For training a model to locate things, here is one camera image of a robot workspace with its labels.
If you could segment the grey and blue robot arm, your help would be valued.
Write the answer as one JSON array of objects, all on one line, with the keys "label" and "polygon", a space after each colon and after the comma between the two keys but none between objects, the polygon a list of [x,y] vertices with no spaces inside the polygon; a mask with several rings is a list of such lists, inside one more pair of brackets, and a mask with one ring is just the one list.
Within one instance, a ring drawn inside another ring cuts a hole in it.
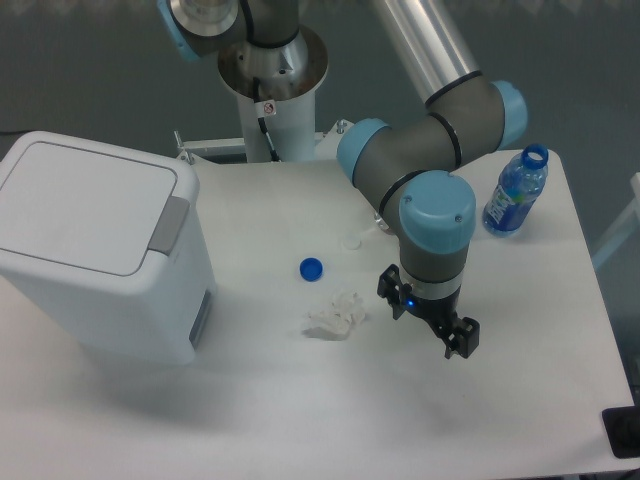
[{"label": "grey and blue robot arm", "polygon": [[[315,115],[286,104],[312,98],[328,70],[319,36],[299,19],[295,1],[161,1],[157,5],[182,56],[218,57],[238,101],[250,162],[308,161],[315,155]],[[476,201],[457,170],[497,151],[526,129],[521,93],[487,80],[440,1],[372,5],[426,109],[395,129],[378,119],[355,123],[337,159],[351,184],[399,242],[399,261],[377,292],[394,316],[424,320],[447,355],[470,356],[479,323],[456,307]]]}]

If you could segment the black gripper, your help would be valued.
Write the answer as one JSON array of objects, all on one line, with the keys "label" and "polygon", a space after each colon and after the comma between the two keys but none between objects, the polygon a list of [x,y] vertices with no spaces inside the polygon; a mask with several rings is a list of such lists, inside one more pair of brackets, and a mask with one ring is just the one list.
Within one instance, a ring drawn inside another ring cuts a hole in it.
[{"label": "black gripper", "polygon": [[444,357],[467,359],[478,347],[480,324],[473,318],[460,318],[457,303],[461,284],[402,283],[399,267],[389,265],[379,276],[377,295],[385,299],[398,320],[405,311],[427,322],[445,345]]}]

